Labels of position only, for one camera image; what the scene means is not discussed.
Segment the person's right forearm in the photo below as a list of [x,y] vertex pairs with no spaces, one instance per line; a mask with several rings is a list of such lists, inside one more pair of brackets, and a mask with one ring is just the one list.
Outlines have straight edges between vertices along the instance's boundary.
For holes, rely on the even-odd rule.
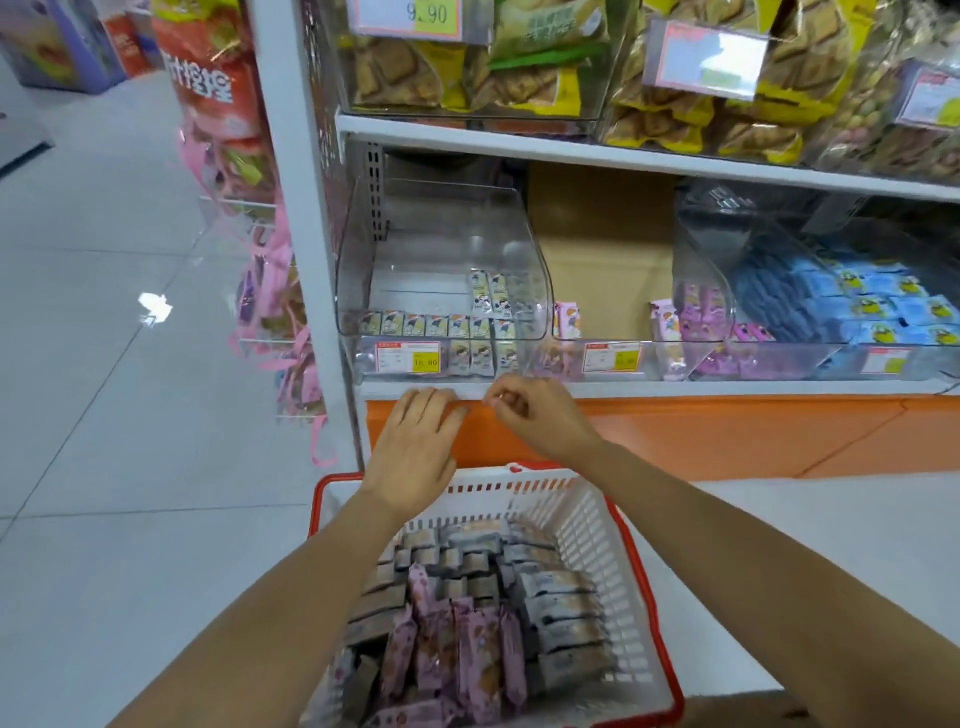
[[822,728],[960,728],[960,647],[767,522],[587,438],[597,486]]

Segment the person's right hand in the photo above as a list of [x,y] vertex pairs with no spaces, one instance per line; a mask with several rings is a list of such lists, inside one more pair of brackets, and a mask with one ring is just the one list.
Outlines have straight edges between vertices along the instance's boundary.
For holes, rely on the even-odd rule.
[[531,416],[506,418],[492,410],[498,420],[542,459],[579,470],[606,452],[605,441],[581,413],[563,383],[534,377],[530,392]]

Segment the hanging orange snack bags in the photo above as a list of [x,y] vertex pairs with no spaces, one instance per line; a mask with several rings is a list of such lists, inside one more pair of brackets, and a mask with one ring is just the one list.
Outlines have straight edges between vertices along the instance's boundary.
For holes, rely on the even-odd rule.
[[272,203],[277,164],[245,0],[150,0],[183,113],[179,151],[211,197]]

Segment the person's left hand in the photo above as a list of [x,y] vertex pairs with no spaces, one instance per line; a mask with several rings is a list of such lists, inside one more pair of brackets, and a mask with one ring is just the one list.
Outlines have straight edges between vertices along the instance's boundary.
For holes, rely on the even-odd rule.
[[386,424],[373,449],[361,486],[365,503],[396,527],[433,504],[457,471],[452,448],[386,444]]

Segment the white metal shelf unit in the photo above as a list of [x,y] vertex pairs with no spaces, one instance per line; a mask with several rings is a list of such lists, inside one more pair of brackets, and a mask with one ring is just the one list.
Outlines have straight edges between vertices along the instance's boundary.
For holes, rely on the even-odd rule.
[[380,116],[339,111],[327,103],[330,61],[315,73],[308,52],[302,0],[246,0],[254,35],[261,89],[270,125],[278,176],[290,224],[294,255],[305,295],[320,386],[329,424],[321,439],[335,465],[354,472],[364,465],[363,434],[356,417],[353,376],[344,359],[335,292],[338,215],[350,201],[330,211],[327,182],[345,183],[351,199],[354,182],[343,169],[344,146],[474,153],[558,164],[650,172],[690,178],[736,180],[777,187],[829,191],[841,197],[887,197],[960,204],[960,187],[876,176],[852,176],[796,167],[750,164],[719,158],[658,151],[630,151],[556,139],[437,127]]

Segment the pile of purple snack packets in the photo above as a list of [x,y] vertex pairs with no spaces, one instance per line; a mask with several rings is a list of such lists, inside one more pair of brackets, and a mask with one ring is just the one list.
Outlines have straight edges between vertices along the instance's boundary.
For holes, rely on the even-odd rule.
[[491,726],[528,708],[535,678],[498,568],[441,578],[422,564],[369,591],[349,622],[359,728]]

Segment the white shopping basket red rim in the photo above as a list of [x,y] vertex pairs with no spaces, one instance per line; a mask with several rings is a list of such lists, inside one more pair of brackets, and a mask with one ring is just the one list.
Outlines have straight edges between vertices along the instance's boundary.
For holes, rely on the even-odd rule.
[[572,470],[546,464],[469,467],[392,535],[487,519],[521,521],[554,536],[563,562],[597,586],[616,664],[557,697],[534,699],[490,728],[671,728],[686,698],[659,623],[635,533],[618,507]]

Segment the orange shelf base panel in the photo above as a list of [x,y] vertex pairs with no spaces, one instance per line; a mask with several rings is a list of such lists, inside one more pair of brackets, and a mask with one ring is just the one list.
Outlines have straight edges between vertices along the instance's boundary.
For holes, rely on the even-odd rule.
[[591,397],[597,430],[688,481],[960,473],[960,395]]

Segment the red yellow price tag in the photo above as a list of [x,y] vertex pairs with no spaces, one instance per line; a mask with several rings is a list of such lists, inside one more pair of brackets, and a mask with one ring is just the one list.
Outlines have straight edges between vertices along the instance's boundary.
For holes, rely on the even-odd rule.
[[462,0],[346,0],[349,28],[358,36],[462,43]]
[[378,342],[375,370],[378,375],[439,375],[443,370],[440,342]]
[[582,372],[636,374],[641,370],[642,358],[642,342],[591,342],[583,347]]
[[960,128],[960,67],[911,59],[898,74],[895,125],[933,131]]
[[643,85],[752,102],[768,34],[654,18],[646,35]]
[[860,374],[898,378],[906,369],[913,350],[909,347],[868,346]]

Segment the purple display stand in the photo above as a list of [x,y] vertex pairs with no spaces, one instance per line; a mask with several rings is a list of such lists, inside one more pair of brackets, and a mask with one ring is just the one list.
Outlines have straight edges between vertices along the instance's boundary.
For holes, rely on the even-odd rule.
[[86,95],[164,67],[149,0],[0,0],[0,51],[24,87]]

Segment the pile of grey snack packets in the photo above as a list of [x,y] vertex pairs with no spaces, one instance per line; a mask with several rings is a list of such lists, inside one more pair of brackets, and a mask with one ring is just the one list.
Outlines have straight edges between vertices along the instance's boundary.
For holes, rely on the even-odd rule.
[[363,596],[391,587],[413,565],[440,578],[502,572],[508,601],[520,614],[524,646],[532,653],[527,660],[536,696],[582,684],[616,665],[594,579],[568,567],[558,541],[542,528],[488,518],[408,532],[390,542],[347,622],[342,675],[354,674],[354,652],[345,644]]

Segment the rows of small panda packets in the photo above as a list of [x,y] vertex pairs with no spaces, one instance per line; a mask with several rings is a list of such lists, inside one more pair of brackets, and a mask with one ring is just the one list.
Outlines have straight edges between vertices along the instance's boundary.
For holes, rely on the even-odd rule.
[[[344,342],[358,380],[492,379],[527,366],[546,337],[551,302],[541,272],[470,269],[467,273],[373,276],[368,302],[345,320]],[[440,374],[378,374],[378,342],[439,342]]]

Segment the person's left forearm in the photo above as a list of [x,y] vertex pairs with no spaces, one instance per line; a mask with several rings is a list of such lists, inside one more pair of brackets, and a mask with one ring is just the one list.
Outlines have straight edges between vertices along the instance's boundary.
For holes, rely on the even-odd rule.
[[448,487],[363,485],[106,728],[296,728],[379,556]]

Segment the pile of pink snack packets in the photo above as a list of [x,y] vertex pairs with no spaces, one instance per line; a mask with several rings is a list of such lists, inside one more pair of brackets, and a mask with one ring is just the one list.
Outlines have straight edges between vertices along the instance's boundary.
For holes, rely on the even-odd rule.
[[775,341],[774,336],[761,324],[738,320],[730,313],[718,287],[683,285],[681,339],[686,345],[713,345],[693,376],[700,380],[771,380],[776,370],[762,357],[760,344]]

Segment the pile of blue snack packets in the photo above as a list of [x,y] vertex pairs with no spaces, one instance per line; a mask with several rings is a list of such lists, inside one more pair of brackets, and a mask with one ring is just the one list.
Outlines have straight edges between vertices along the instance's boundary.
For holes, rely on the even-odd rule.
[[738,309],[780,343],[960,348],[960,308],[894,259],[753,248],[731,286]]

